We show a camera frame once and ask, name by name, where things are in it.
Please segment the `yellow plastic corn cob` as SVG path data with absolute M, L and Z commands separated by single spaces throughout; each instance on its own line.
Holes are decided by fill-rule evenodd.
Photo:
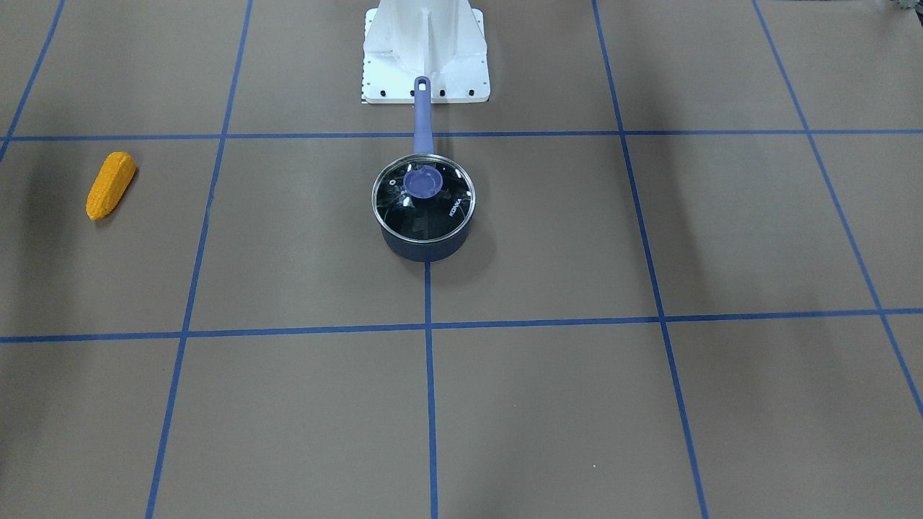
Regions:
M 91 221 L 109 216 L 136 174 L 136 161 L 128 152 L 116 151 L 108 154 L 102 162 L 88 193 L 85 211 Z

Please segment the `glass lid purple knob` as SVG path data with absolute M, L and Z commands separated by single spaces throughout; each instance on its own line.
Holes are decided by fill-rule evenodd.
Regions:
M 468 171 L 435 154 L 393 161 L 371 188 L 371 209 L 384 236 L 412 245 L 435 245 L 466 233 L 475 208 Z

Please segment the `dark blue saucepan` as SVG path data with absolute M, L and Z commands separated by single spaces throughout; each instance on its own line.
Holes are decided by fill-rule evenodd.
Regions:
M 439 262 L 461 249 L 476 209 L 471 175 L 457 161 L 436 153 L 432 86 L 413 82 L 411 154 L 384 167 L 371 188 L 371 209 L 383 240 L 410 262 Z

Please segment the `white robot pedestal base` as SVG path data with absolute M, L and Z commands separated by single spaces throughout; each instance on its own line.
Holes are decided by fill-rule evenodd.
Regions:
M 412 103 L 419 76 L 434 103 L 491 98 L 485 17 L 470 2 L 381 1 L 363 23 L 362 102 Z

